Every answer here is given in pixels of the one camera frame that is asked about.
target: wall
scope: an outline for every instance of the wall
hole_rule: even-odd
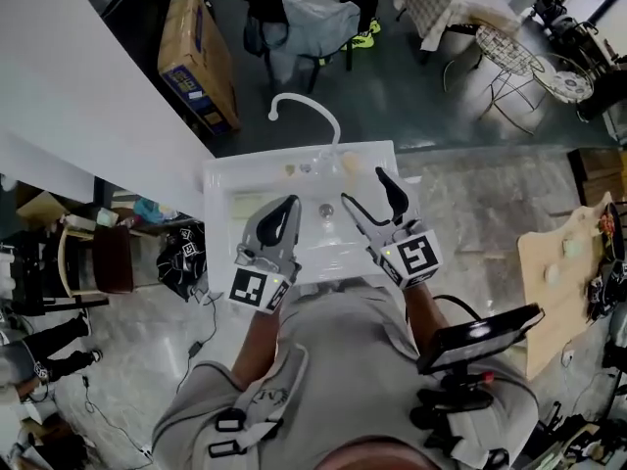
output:
[[[212,154],[87,0],[0,0],[0,77],[6,131],[202,218],[201,165]]]
[[[93,175],[44,152],[2,127],[0,172],[84,204],[93,200]]]
[[[627,0],[616,0],[599,19],[597,28],[612,48],[621,56],[627,55]]]

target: faucet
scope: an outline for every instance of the faucet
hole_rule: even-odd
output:
[[[331,173],[338,172],[340,169],[340,165],[337,164],[337,144],[340,141],[340,135],[342,131],[340,130],[340,124],[337,121],[337,118],[329,112],[326,108],[324,108],[320,103],[314,101],[307,96],[303,96],[301,94],[296,94],[294,92],[282,92],[281,94],[277,94],[272,98],[272,103],[270,105],[270,111],[267,114],[267,117],[272,120],[278,120],[278,111],[277,105],[278,102],[283,99],[291,99],[292,101],[298,101],[299,103],[303,103],[307,105],[317,112],[319,112],[323,117],[329,120],[329,123],[333,127],[333,140],[331,141],[331,148],[325,148],[320,152],[320,155],[317,159],[313,160],[313,168],[315,169],[315,173],[322,173],[323,170],[329,171]]]

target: sink drain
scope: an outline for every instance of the sink drain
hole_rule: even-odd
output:
[[[322,204],[318,208],[318,212],[320,212],[320,215],[324,219],[328,219],[329,217],[333,215],[333,206],[331,206],[330,204]]]

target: yellow shoe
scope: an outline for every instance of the yellow shoe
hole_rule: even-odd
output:
[[[369,49],[374,45],[374,37],[369,31],[366,31],[364,34],[359,33],[351,39],[351,44],[354,49]]]
[[[377,18],[372,18],[372,21],[370,21],[370,33],[375,35],[380,31],[381,31],[381,24],[379,24],[379,20]]]

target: small screen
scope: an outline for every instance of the small screen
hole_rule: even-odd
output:
[[[491,340],[466,345],[454,350],[446,350],[431,367],[441,367],[462,361],[471,362],[474,357],[488,355],[510,347],[518,336],[520,336],[520,331],[513,331]]]

